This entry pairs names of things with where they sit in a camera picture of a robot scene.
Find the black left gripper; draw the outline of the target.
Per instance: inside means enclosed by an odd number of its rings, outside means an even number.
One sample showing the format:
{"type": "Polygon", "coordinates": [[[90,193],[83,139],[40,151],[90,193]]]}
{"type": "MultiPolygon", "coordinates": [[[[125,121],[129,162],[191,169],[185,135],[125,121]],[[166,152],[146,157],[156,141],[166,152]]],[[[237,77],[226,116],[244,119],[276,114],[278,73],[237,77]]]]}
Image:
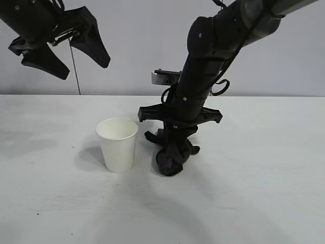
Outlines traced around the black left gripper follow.
{"type": "Polygon", "coordinates": [[[85,6],[66,10],[63,1],[1,1],[1,20],[18,34],[9,46],[21,64],[66,80],[70,70],[53,53],[71,38],[72,47],[92,58],[102,68],[111,60],[99,33],[96,18],[85,6]]]}

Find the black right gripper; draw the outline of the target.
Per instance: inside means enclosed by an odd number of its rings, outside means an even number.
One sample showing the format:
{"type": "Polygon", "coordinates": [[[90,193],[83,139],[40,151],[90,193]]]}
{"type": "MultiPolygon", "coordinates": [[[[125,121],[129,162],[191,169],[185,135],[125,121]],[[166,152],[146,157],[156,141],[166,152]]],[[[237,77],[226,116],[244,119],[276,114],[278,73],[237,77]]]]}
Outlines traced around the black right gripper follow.
{"type": "MultiPolygon", "coordinates": [[[[205,108],[204,103],[222,66],[223,61],[188,56],[180,80],[171,87],[166,102],[140,107],[139,121],[164,121],[163,145],[176,145],[178,125],[199,125],[208,121],[220,123],[220,111],[205,108]]],[[[182,153],[198,152],[198,147],[188,139],[197,130],[198,126],[180,129],[179,146],[182,153]]]]}

